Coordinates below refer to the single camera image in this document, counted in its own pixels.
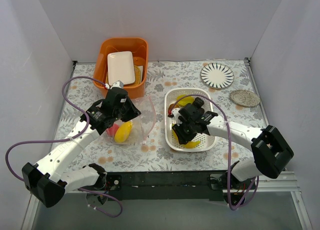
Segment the floral tablecloth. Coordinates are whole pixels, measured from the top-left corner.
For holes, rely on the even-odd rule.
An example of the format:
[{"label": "floral tablecloth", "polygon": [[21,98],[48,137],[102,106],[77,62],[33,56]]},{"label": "floral tablecloth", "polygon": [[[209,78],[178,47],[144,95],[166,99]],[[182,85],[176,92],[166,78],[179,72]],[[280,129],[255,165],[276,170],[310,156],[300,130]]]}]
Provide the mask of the floral tablecloth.
[{"label": "floral tablecloth", "polygon": [[[172,88],[197,87],[206,90],[222,107],[230,121],[253,127],[265,127],[261,107],[243,108],[229,99],[233,90],[253,91],[252,83],[241,60],[219,60],[229,66],[235,75],[234,83],[223,90],[207,87],[200,79],[200,70],[212,61],[149,62],[145,94],[151,96],[156,110],[156,124],[145,145],[118,145],[108,141],[107,135],[100,136],[82,151],[66,171],[78,170],[84,165],[97,163],[108,172],[131,171],[193,171],[221,170],[227,168],[228,142],[218,138],[216,145],[200,153],[184,153],[172,150],[166,143],[164,123],[165,94]],[[77,64],[73,76],[93,76],[94,64]],[[68,90],[68,98],[87,110],[93,102],[102,98],[99,90],[87,79],[74,80]],[[74,127],[81,113],[69,104],[63,108],[55,138],[64,138]],[[233,144],[232,162],[251,157],[250,150]]]}]

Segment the round plate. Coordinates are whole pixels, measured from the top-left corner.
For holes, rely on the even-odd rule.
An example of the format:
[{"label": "round plate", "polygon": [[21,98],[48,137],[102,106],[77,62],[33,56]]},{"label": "round plate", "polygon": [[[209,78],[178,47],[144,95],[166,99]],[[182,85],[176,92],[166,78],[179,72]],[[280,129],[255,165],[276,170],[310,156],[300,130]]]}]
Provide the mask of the round plate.
[{"label": "round plate", "polygon": [[230,99],[237,105],[244,107],[255,107],[260,104],[260,98],[248,90],[236,90],[230,93]]},{"label": "round plate", "polygon": [[215,89],[227,88],[235,80],[233,71],[220,63],[207,64],[202,68],[200,76],[207,86]]}]

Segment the white basket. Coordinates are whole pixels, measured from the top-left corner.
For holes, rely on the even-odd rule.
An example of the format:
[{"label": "white basket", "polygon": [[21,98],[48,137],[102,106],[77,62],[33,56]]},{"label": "white basket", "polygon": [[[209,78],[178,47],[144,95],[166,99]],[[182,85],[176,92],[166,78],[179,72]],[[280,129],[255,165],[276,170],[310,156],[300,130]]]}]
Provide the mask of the white basket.
[{"label": "white basket", "polygon": [[[187,149],[184,146],[180,145],[179,142],[175,139],[172,133],[172,125],[176,123],[174,118],[169,118],[168,117],[168,108],[171,104],[174,104],[176,102],[176,99],[179,95],[187,95],[187,94],[201,94],[204,96],[207,96],[210,98],[209,94],[199,88],[176,88],[170,90],[166,95],[165,95],[165,100],[164,100],[164,112],[166,115],[166,118],[164,119],[164,129],[165,129],[165,140],[169,144],[169,146],[177,151],[183,151],[183,152],[201,152],[201,151],[206,151],[211,149],[215,144],[216,144],[216,137],[215,136],[208,136],[206,134],[197,134],[196,137],[193,139],[193,141],[198,141],[200,140],[201,143],[196,146],[193,149]],[[212,104],[207,101],[206,99],[204,100],[204,105],[203,109],[205,111],[213,111]]]}]

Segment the white plate with black stripes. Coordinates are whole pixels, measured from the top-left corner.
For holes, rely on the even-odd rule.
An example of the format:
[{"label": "white plate with black stripes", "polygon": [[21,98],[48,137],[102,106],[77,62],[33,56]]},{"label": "white plate with black stripes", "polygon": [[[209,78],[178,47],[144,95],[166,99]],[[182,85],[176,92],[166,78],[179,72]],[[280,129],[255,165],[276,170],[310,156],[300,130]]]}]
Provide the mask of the white plate with black stripes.
[{"label": "white plate with black stripes", "polygon": [[202,81],[209,87],[223,89],[229,87],[235,80],[235,74],[226,65],[210,63],[202,68],[200,73]]}]

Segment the orange bin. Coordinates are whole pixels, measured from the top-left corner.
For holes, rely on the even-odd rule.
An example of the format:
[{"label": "orange bin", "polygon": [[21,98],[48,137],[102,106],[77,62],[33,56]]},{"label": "orange bin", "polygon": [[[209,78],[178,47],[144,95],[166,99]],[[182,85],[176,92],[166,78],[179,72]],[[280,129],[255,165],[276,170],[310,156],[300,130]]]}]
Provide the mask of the orange bin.
[{"label": "orange bin", "polygon": [[[137,86],[124,86],[131,99],[143,97],[145,94],[145,82],[147,79],[148,67],[148,43],[142,38],[111,38],[102,43],[93,77],[102,82],[106,82],[108,74],[108,59],[110,53],[131,51],[133,55],[133,63],[136,66],[143,66],[142,82]],[[107,90],[101,84],[93,82],[105,97]]]}]

